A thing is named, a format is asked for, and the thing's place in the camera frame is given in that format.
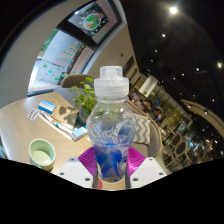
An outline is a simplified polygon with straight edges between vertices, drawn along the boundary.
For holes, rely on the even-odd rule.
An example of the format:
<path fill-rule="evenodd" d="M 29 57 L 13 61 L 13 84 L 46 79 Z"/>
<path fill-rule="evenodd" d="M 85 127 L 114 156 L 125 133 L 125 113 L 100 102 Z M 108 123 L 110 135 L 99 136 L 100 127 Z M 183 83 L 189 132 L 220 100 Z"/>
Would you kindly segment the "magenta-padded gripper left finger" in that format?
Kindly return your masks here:
<path fill-rule="evenodd" d="M 81 187 L 96 188 L 98 170 L 94 150 L 89 148 L 78 158 L 69 158 L 57 175 Z"/>

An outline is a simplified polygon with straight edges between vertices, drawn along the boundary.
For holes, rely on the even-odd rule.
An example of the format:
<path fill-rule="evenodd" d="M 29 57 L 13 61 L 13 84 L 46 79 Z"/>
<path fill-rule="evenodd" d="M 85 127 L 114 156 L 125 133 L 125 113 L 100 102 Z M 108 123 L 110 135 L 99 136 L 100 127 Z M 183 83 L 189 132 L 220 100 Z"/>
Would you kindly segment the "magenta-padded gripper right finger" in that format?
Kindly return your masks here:
<path fill-rule="evenodd" d="M 136 149 L 129 149 L 125 174 L 127 189 L 143 187 L 165 176 L 165 171 L 153 157 L 145 157 Z"/>

